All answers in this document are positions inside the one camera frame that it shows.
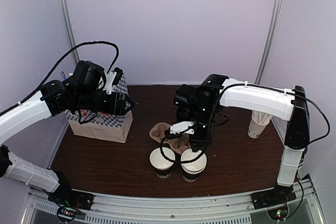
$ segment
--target paper cup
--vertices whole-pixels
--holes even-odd
[[[266,128],[268,123],[266,125],[260,125],[260,124],[256,123],[253,120],[253,118],[251,118],[247,134],[252,138],[258,138],[260,136],[260,134],[264,131],[264,129]]]
[[[162,149],[164,155],[172,160],[175,160],[175,154],[171,149],[167,147],[163,147]],[[174,163],[166,160],[161,155],[160,148],[156,148],[152,151],[151,155],[149,156],[149,160],[159,178],[168,178],[172,173]]]
[[[194,159],[197,157],[202,151],[193,152],[191,149],[186,150],[181,155],[181,161],[187,161]],[[205,169],[207,163],[206,155],[203,154],[198,160],[187,163],[181,164],[182,166],[182,174],[183,178],[187,182],[195,182],[202,171]]]

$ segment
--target brown tabletop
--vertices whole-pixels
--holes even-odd
[[[167,179],[156,176],[149,162],[159,144],[149,137],[158,122],[176,123],[173,97],[177,86],[130,86],[136,103],[125,144],[75,136],[68,129],[52,169],[66,174],[73,188],[134,197],[194,197],[242,193],[272,187],[283,145],[270,123],[258,139],[247,135],[251,112],[225,108],[231,120],[213,127],[208,163],[194,183],[183,180],[180,164]]]

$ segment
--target checkered paper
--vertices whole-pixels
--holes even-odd
[[[119,83],[113,87],[112,92],[128,94],[126,77],[124,74],[119,80]],[[82,118],[81,118],[82,121],[88,120],[89,118],[92,118],[95,115],[94,112],[91,112],[89,110],[81,110],[81,114],[82,114]],[[78,111],[76,111],[75,114],[72,114],[69,110],[66,110],[65,116],[69,121],[78,122],[78,119],[79,119]],[[99,124],[99,125],[109,126],[109,127],[121,127],[123,122],[125,121],[125,118],[126,118],[126,115],[107,115],[107,114],[98,112],[97,117],[89,123]]]

